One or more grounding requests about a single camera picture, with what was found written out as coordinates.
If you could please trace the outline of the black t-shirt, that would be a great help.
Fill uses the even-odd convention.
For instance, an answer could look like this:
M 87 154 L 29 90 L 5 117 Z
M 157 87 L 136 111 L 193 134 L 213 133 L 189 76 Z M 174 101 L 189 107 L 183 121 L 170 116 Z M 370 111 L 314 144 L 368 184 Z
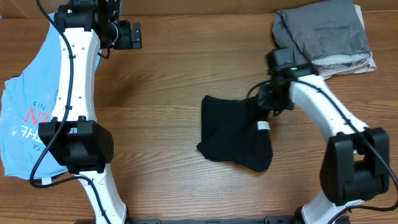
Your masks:
M 273 158 L 269 112 L 257 97 L 222 100 L 206 95 L 201 102 L 201 141 L 197 149 L 213 162 L 234 162 L 264 172 Z

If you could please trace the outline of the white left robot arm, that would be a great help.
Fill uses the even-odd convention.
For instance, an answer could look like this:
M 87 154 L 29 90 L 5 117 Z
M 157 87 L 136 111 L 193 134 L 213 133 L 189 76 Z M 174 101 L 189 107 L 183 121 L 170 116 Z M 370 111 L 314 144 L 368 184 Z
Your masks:
M 97 58 L 110 57 L 100 50 L 142 47 L 140 23 L 122 21 L 120 13 L 121 0 L 71 0 L 48 18 L 59 33 L 60 78 L 51 120 L 39 124 L 39 137 L 46 148 L 30 173 L 30 184 L 49 188 L 78 180 L 95 212 L 95 223 L 132 223 L 111 172 L 113 137 L 98 124 L 94 104 Z M 65 166 L 71 177 L 37 184 L 35 173 L 47 153 Z

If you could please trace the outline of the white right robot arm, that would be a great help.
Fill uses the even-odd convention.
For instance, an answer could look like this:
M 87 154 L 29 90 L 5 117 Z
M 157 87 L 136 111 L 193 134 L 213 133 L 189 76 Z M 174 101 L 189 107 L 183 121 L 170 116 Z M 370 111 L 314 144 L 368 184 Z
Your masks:
M 270 79 L 257 94 L 258 107 L 278 116 L 299 106 L 327 143 L 320 169 L 321 191 L 294 215 L 268 216 L 265 223 L 349 223 L 346 212 L 375 211 L 365 201 L 388 191 L 397 179 L 389 167 L 389 136 L 355 117 L 310 63 L 297 65 L 289 49 L 266 55 Z

